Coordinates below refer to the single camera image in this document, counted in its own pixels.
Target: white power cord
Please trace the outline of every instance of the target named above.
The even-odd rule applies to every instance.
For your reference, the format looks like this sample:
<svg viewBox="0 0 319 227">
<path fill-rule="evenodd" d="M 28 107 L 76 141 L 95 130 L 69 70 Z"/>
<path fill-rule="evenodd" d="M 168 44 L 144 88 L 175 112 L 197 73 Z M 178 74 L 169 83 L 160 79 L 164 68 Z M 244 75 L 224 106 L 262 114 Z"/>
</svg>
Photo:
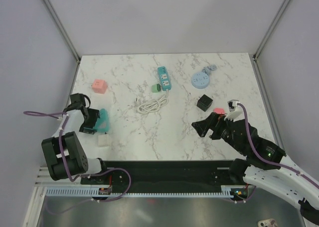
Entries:
<svg viewBox="0 0 319 227">
<path fill-rule="evenodd" d="M 160 110 L 161 107 L 168 104 L 168 90 L 166 94 L 160 97 L 158 100 L 151 100 L 138 106 L 137 111 L 141 114 L 155 113 Z"/>
</svg>

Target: blue round object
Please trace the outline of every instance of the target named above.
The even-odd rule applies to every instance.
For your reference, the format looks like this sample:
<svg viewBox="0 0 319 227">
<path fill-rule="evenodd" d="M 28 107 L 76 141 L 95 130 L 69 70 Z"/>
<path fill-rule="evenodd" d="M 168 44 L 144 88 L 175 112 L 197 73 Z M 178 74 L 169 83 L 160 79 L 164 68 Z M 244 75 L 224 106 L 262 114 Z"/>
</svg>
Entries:
<svg viewBox="0 0 319 227">
<path fill-rule="evenodd" d="M 206 73 L 198 72 L 191 77 L 191 84 L 197 89 L 204 89 L 210 82 L 209 76 Z"/>
</svg>

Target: marble tabletop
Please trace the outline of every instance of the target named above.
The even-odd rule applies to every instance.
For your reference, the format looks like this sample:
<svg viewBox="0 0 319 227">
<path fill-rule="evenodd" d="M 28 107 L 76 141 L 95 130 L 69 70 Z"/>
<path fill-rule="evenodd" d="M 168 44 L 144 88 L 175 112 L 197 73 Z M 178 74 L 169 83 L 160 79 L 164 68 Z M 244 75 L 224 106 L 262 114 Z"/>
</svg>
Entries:
<svg viewBox="0 0 319 227">
<path fill-rule="evenodd" d="M 215 64 L 205 89 L 196 89 L 191 76 Z M 157 67 L 165 66 L 171 78 L 169 103 L 156 113 L 139 114 L 136 98 L 158 99 L 152 93 L 158 83 Z M 105 80 L 105 94 L 96 94 L 91 85 Z M 191 123 L 206 118 L 214 108 L 228 111 L 227 101 L 240 100 L 249 122 L 261 137 L 274 141 L 265 107 L 247 53 L 149 54 L 83 56 L 73 93 L 84 93 L 94 109 L 105 108 L 110 117 L 111 145 L 98 147 L 98 134 L 79 133 L 88 158 L 104 160 L 224 160 L 241 158 L 223 140 L 200 138 Z M 203 112 L 196 106 L 203 95 L 213 99 Z"/>
</svg>

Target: wall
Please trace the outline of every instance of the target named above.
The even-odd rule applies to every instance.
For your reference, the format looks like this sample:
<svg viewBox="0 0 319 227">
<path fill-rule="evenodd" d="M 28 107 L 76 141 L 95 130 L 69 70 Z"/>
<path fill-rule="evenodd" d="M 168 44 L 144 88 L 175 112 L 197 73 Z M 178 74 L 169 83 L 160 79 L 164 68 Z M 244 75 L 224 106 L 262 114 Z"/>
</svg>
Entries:
<svg viewBox="0 0 319 227">
<path fill-rule="evenodd" d="M 0 219 L 22 225 L 44 163 L 41 141 L 58 123 L 22 114 L 65 106 L 76 63 L 41 0 L 0 0 Z"/>
<path fill-rule="evenodd" d="M 88 54 L 254 53 L 283 0 L 51 0 Z"/>
<path fill-rule="evenodd" d="M 318 0 L 293 0 L 259 59 L 285 148 L 317 180 L 318 10 Z"/>
</svg>

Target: gray cord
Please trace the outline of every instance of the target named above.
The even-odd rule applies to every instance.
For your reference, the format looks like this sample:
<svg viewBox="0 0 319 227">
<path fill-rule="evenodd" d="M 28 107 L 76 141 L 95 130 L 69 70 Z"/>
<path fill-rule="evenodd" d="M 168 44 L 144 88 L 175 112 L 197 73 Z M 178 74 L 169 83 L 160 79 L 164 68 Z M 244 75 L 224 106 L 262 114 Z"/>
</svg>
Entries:
<svg viewBox="0 0 319 227">
<path fill-rule="evenodd" d="M 211 71 L 215 71 L 217 69 L 217 66 L 216 65 L 209 65 L 207 67 L 204 67 L 202 69 L 202 72 L 207 74 L 207 75 L 210 75 Z"/>
</svg>

